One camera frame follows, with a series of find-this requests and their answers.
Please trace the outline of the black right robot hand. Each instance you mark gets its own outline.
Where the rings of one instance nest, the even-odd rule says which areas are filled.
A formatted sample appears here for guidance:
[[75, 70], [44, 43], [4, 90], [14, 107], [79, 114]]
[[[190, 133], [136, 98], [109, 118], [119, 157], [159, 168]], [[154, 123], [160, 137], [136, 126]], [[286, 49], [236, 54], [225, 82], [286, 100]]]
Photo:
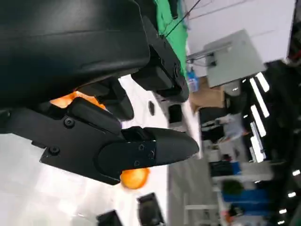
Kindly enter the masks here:
[[[137, 201], [139, 226], [166, 226], [155, 193], [141, 196]], [[98, 215], [96, 220], [97, 226], [123, 226], [123, 223], [115, 210]]]

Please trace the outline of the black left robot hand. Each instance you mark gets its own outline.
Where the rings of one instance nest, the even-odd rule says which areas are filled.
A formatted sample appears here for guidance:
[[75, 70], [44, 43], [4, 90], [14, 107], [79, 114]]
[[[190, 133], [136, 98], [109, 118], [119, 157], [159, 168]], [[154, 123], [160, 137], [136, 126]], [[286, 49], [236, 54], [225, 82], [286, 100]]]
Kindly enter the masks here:
[[199, 152], [171, 129], [123, 129], [134, 117], [119, 78], [188, 100], [181, 63], [133, 0], [3, 0], [0, 131], [44, 149], [41, 162], [106, 184], [125, 170]]

